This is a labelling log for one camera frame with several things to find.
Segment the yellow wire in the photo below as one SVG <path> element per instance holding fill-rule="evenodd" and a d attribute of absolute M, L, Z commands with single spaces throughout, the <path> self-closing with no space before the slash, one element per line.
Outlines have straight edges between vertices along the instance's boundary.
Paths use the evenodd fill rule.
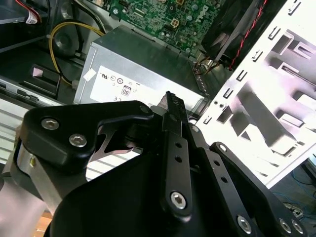
<path fill-rule="evenodd" d="M 56 69 L 56 71 L 58 73 L 61 73 L 58 69 L 58 65 L 57 65 L 57 62 L 56 62 L 56 58 L 55 58 L 55 55 L 54 55 L 54 52 L 53 52 L 53 39 L 54 39 L 54 36 L 56 34 L 56 32 L 63 28 L 64 26 L 67 26 L 67 25 L 78 25 L 78 26 L 82 26 L 82 27 L 85 27 L 89 30 L 92 30 L 93 32 L 95 32 L 96 34 L 98 34 L 99 36 L 103 36 L 104 33 L 101 32 L 100 30 L 98 30 L 97 28 L 95 27 L 92 27 L 90 25 L 87 25 L 87 24 L 83 24 L 83 23 L 80 23 L 80 22 L 73 22 L 73 21 L 68 21 L 68 22 L 63 22 L 63 23 L 60 23 L 58 24 L 57 26 L 54 27 L 54 29 L 52 30 L 51 34 L 50 34 L 50 38 L 49 38 L 49 52 L 50 52 L 50 57 L 51 57 L 51 60 L 53 61 L 53 64 L 54 64 L 54 67 Z M 61 77 L 61 79 L 68 85 L 72 85 L 71 83 L 67 82 L 63 77 Z"/>

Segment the black metal arm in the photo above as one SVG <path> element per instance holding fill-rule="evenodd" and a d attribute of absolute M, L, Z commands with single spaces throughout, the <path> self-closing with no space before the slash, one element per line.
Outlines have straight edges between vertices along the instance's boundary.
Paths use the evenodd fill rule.
<path fill-rule="evenodd" d="M 159 106 L 163 113 L 137 101 L 26 113 L 15 163 L 54 213 L 47 236 L 307 236 L 229 148 L 205 142 L 183 100 L 168 92 Z M 141 155 L 85 181 L 90 159 L 132 148 Z"/>

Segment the white wire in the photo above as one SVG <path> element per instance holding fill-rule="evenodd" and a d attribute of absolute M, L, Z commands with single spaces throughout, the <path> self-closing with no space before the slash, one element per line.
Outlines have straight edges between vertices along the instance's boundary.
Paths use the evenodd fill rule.
<path fill-rule="evenodd" d="M 79 1 L 79 0 L 74 0 L 78 5 L 82 6 L 84 9 L 86 9 L 87 11 L 89 11 L 92 15 L 94 15 L 94 17 L 97 19 L 97 21 L 101 24 L 102 26 L 102 30 L 104 32 L 106 32 L 105 30 L 105 26 L 101 20 L 101 18 L 98 16 L 98 14 L 96 14 L 93 10 L 91 10 L 88 6 L 86 6 L 83 2 Z"/>

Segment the capacitor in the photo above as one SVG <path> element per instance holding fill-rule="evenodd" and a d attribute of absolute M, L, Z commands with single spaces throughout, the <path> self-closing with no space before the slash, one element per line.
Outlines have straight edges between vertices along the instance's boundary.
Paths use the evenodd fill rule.
<path fill-rule="evenodd" d="M 193 11 L 197 11 L 198 10 L 198 5 L 193 4 L 191 8 L 192 8 Z"/>
<path fill-rule="evenodd" d="M 192 16 L 191 16 L 191 15 L 188 15 L 188 16 L 187 16 L 187 21 L 192 21 L 192 20 L 193 20 Z"/>

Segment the gray metal panel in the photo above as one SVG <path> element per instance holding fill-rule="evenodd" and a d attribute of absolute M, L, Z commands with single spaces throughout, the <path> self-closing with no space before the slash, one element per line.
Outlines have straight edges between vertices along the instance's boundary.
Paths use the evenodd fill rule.
<path fill-rule="evenodd" d="M 86 81 L 83 76 L 90 69 L 98 72 L 100 66 L 147 86 L 161 95 L 171 91 L 184 99 L 188 110 L 192 110 L 198 101 L 204 99 L 186 59 L 120 26 L 92 43 L 74 103 L 96 102 L 90 98 L 95 77 Z"/>

